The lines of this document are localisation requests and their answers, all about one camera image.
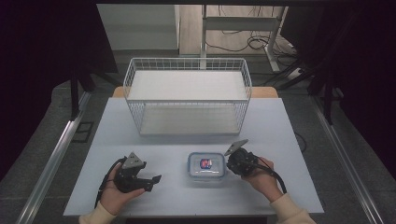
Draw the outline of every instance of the hand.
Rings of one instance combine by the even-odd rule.
[[[125,204],[145,192],[144,189],[136,189],[129,193],[122,193],[117,189],[113,179],[116,176],[116,172],[120,166],[120,163],[117,164],[116,167],[114,167],[114,169],[110,172],[106,187],[100,199],[100,204],[107,210],[107,212],[114,216],[120,212]]]
[[[259,164],[262,166],[270,167],[274,169],[274,163],[268,161],[267,159],[260,157]],[[270,203],[276,201],[280,198],[283,193],[277,187],[276,178],[269,175],[262,169],[256,168],[253,173],[249,176],[242,176],[243,180],[246,180],[250,183],[250,185],[257,190],[258,192],[262,193]]]

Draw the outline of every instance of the sleeve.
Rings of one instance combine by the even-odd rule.
[[[271,206],[276,211],[277,223],[279,224],[316,223],[306,210],[300,208],[291,200],[288,193],[271,203]]]
[[[98,202],[96,208],[89,214],[80,216],[78,222],[79,224],[109,224],[115,217]]]

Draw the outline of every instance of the metal rail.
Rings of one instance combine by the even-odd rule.
[[[325,119],[321,111],[321,104],[318,97],[311,96],[311,101],[318,114],[320,123],[322,124],[324,131],[326,132],[332,143],[332,148],[334,149],[335,154],[340,160],[341,165],[343,166],[346,173],[346,177],[348,178],[353,190],[358,196],[358,200],[360,201],[367,218],[369,219],[370,223],[373,224],[384,223],[369,190],[365,187],[358,172],[353,166],[352,161],[347,155],[347,151],[344,148],[341,140],[339,139],[337,132],[335,131],[334,127],[332,125],[329,125],[327,120]]]
[[[55,149],[53,149],[53,152],[49,157],[49,161],[47,162],[44,171],[41,173],[41,176],[38,178],[35,188],[23,207],[16,223],[32,223],[35,219],[35,215],[37,214],[38,209],[50,188],[52,179],[55,177],[59,165],[61,164],[64,153],[73,138],[82,116],[84,115],[85,107],[90,97],[91,95],[87,92],[82,94],[81,99],[79,100],[79,112],[75,120],[67,122],[58,144]]]

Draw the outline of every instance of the plastic container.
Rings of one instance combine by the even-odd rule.
[[[220,153],[192,152],[188,172],[193,180],[219,181],[225,176],[225,160]]]

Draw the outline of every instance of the white surface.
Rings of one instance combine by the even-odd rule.
[[[240,71],[136,71],[128,100],[248,99]]]
[[[178,6],[97,7],[112,49],[178,49]]]
[[[275,163],[275,170],[297,204],[310,213],[323,213],[281,99],[251,99],[239,136],[141,137],[125,100],[111,98],[64,214],[79,216],[91,212],[107,170],[131,151],[148,163],[138,176],[163,178],[152,192],[131,201],[122,216],[273,214],[266,199],[230,171],[219,183],[193,182],[188,176],[190,153],[223,153],[233,141],[245,138],[249,142],[244,148]]]

